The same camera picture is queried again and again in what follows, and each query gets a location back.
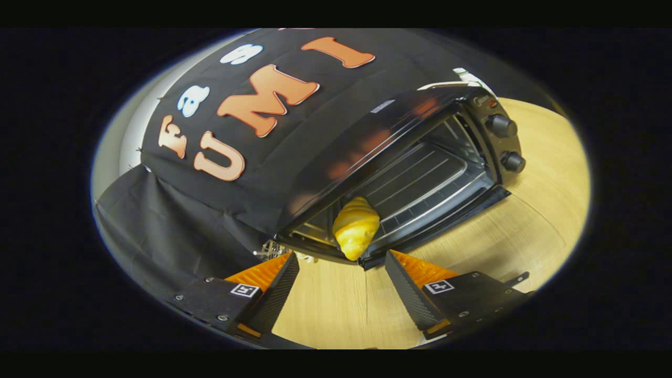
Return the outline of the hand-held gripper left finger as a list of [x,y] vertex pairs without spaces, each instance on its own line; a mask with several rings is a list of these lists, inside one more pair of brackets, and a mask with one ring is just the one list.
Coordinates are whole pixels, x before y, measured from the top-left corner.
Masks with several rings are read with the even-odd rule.
[[216,332],[245,342],[273,342],[273,327],[300,266],[293,252],[228,278],[207,277],[171,298],[171,306]]

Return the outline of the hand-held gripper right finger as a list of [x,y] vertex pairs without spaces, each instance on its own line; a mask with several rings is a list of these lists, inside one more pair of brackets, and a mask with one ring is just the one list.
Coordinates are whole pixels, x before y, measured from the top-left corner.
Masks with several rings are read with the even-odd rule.
[[395,250],[386,252],[385,270],[425,340],[463,337],[528,301],[528,294],[515,288],[527,272],[502,282],[479,271],[459,274]]

